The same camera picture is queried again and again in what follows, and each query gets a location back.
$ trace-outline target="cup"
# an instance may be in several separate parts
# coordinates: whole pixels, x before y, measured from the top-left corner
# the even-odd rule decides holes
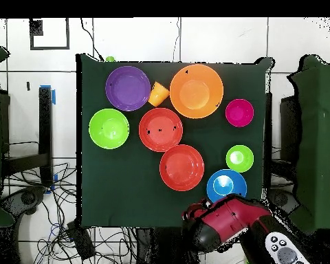
[[[164,86],[159,84],[158,82],[154,83],[153,89],[151,90],[151,95],[149,96],[148,102],[157,107],[160,105],[168,96],[170,95],[170,91],[167,90]]]

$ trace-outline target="bowl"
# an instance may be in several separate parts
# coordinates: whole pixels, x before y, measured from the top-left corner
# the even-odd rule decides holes
[[[250,148],[244,145],[233,146],[226,153],[226,164],[228,165],[228,168],[240,173],[250,170],[253,161],[253,152]]]
[[[227,105],[225,116],[234,127],[245,127],[253,119],[254,108],[246,99],[234,99]]]
[[[231,169],[222,169],[209,178],[206,193],[212,203],[230,193],[245,197],[247,195],[247,184],[240,173]]]
[[[151,84],[141,69],[122,66],[110,73],[105,92],[110,103],[117,109],[134,111],[148,101]]]
[[[180,144],[163,154],[159,170],[162,180],[169,188],[186,191],[201,181],[204,162],[195,148]]]
[[[170,84],[174,108],[187,118],[204,118],[217,110],[223,99],[223,83],[212,68],[195,64],[179,70]]]
[[[129,136],[129,122],[116,109],[102,109],[89,121],[91,140],[103,149],[116,149],[123,145]]]
[[[140,120],[140,139],[147,148],[155,152],[166,152],[179,144],[183,132],[179,116],[170,109],[151,109]]]

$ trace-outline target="metal stand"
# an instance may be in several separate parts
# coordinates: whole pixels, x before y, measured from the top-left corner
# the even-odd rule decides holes
[[[0,94],[1,120],[3,129],[3,149],[8,152],[8,105],[10,97],[6,91]],[[50,88],[39,88],[39,149],[38,154],[11,157],[3,160],[3,176],[40,167],[41,182],[51,186],[52,181],[52,99]]]

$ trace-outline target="green bowl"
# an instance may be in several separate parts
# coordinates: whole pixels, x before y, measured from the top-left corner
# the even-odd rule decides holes
[[[89,135],[103,149],[118,148],[129,136],[129,121],[116,109],[102,109],[91,118]]]
[[[250,170],[253,165],[253,152],[244,145],[233,146],[226,154],[226,164],[236,172],[245,172]]]

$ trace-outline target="button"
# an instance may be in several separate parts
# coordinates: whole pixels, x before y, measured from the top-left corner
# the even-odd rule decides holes
[[[278,260],[281,264],[292,264],[297,260],[297,253],[288,247],[282,247],[278,251]]]

